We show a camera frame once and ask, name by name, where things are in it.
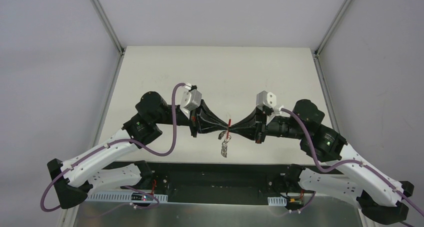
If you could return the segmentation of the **red handled metal keyring holder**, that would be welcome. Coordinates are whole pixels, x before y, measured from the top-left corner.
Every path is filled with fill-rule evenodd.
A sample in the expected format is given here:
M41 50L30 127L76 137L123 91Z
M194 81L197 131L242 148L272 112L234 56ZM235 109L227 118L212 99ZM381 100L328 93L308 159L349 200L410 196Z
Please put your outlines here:
M226 130L224 130L223 132L221 132L218 135L218 139L222 140L220 154L224 158L227 158L227 156L228 156L228 143L231 140L230 126L231 126L231 123L232 123L232 116L229 113L227 113L226 116L228 117Z

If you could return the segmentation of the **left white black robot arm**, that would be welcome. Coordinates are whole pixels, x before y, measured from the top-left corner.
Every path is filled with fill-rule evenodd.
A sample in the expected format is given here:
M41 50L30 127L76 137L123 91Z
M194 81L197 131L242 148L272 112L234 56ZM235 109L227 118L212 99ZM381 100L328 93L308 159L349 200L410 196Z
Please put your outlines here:
M176 148L179 126L188 127L193 137L228 129L228 125L209 110L196 89L185 91L180 104L167 103L158 92L149 91L135 108L136 114L104 142L71 159L55 158L47 163L51 177L48 188L55 190L60 209L76 207L103 190L126 186L149 188L153 176L145 161L115 169L107 169L107 166L138 150L158 157L169 156ZM162 135L159 125L172 127L172 141L167 151L159 152L150 147Z

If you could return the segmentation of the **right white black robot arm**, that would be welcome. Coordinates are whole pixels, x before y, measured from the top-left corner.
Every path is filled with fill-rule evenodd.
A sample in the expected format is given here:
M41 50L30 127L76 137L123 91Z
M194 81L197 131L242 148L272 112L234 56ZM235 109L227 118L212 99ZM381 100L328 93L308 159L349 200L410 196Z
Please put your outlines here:
M266 137L298 139L300 149L312 158L318 172L292 164L283 177L288 191L325 194L351 204L376 223L404 224L413 184L376 169L339 132L322 124L324 116L308 99L297 101L293 110L269 102L258 104L229 131L258 144Z

